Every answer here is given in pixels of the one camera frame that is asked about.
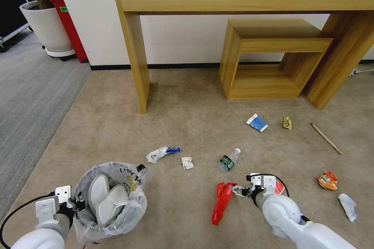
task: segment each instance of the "wooden stool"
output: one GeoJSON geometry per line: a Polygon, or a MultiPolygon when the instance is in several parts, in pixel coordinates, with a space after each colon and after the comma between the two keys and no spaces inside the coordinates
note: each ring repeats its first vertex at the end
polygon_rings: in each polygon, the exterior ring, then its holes
{"type": "Polygon", "coordinates": [[[220,79],[228,99],[298,97],[332,38],[302,19],[230,19],[220,79]],[[242,53],[285,53],[277,65],[238,65],[242,53]]]}

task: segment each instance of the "red trash can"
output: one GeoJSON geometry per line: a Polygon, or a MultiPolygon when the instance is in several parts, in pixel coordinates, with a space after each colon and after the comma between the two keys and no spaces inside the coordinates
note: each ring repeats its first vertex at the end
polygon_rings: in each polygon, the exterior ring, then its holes
{"type": "Polygon", "coordinates": [[[74,23],[71,20],[70,14],[66,8],[64,0],[50,0],[61,19],[63,26],[65,27],[65,31],[67,36],[70,39],[71,45],[73,46],[75,53],[78,57],[80,63],[88,61],[87,54],[85,49],[82,46],[81,40],[79,39],[77,30],[75,29],[74,23]]]}

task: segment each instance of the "wooden stick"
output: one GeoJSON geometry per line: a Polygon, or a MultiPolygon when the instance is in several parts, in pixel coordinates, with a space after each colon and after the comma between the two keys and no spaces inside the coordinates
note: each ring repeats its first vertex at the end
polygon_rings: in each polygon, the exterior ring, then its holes
{"type": "Polygon", "coordinates": [[[324,134],[314,123],[310,123],[312,127],[339,153],[343,154],[341,150],[324,134]]]}

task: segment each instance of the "beige carpet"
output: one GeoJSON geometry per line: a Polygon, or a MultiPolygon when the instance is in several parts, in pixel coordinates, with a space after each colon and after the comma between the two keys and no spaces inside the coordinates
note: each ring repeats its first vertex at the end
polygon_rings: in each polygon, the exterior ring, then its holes
{"type": "MultiPolygon", "coordinates": [[[[148,208],[136,228],[87,248],[293,248],[273,236],[249,199],[234,197],[219,226],[211,224],[215,188],[222,181],[245,184],[250,172],[281,177],[291,197],[312,221],[323,223],[358,248],[372,248],[374,225],[374,75],[349,79],[324,111],[306,98],[230,101],[223,96],[218,69],[150,70],[147,114],[139,113],[131,72],[92,72],[45,150],[15,206],[57,186],[75,186],[84,172],[106,161],[144,163],[149,168],[148,208]],[[258,113],[263,133],[245,121],[258,113]],[[289,116],[292,131],[282,128],[289,116]],[[309,125],[313,121],[343,151],[339,155],[309,125]],[[156,165],[146,155],[163,145],[182,149],[156,165]],[[222,155],[242,150],[237,165],[223,173],[222,155]],[[195,168],[183,170],[181,156],[195,168]],[[337,191],[316,177],[336,173],[337,191]],[[356,202],[357,222],[346,217],[337,195],[356,202]]],[[[10,244],[33,229],[32,206],[17,213],[5,230],[10,244]]],[[[66,248],[82,249],[74,229],[66,248]]]]}

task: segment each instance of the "green bottle label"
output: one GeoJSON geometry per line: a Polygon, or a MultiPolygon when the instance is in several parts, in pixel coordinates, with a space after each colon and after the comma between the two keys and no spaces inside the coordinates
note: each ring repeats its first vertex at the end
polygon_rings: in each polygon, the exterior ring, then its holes
{"type": "Polygon", "coordinates": [[[230,170],[234,166],[234,162],[228,156],[223,156],[219,162],[223,164],[227,170],[230,170]]]}

